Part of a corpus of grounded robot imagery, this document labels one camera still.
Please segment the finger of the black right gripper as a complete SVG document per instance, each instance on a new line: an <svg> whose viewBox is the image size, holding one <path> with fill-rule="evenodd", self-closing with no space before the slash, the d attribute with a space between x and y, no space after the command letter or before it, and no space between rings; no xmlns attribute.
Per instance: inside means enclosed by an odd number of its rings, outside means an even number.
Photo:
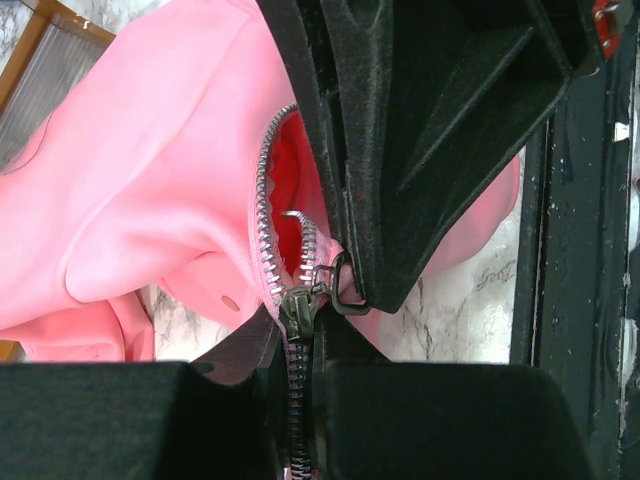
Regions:
<svg viewBox="0 0 640 480"><path fill-rule="evenodd" d="M600 48L590 1L263 1L332 234L395 312Z"/></svg>

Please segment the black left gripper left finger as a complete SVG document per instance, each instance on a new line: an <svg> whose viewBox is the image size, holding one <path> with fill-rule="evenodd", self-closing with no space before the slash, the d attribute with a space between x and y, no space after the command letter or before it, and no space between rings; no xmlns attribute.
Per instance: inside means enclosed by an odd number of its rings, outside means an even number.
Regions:
<svg viewBox="0 0 640 480"><path fill-rule="evenodd" d="M276 479L253 393L278 330L265 308L193 363L1 369L5 479Z"/></svg>

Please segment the pink zip jacket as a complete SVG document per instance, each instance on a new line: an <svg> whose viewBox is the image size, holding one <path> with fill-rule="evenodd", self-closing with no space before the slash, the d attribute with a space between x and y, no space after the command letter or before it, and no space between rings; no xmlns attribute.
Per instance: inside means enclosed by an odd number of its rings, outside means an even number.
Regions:
<svg viewBox="0 0 640 480"><path fill-rule="evenodd" d="M150 360L147 283L238 328L332 281L359 300L255 1L128 25L1 182L1 329L35 361Z"/></svg>

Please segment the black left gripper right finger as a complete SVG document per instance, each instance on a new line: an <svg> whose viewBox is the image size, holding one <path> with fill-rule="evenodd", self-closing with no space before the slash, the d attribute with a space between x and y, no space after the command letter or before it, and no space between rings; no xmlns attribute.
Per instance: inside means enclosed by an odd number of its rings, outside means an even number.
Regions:
<svg viewBox="0 0 640 480"><path fill-rule="evenodd" d="M536 368L394 363L327 306L311 392L325 479L594 477L560 389Z"/></svg>

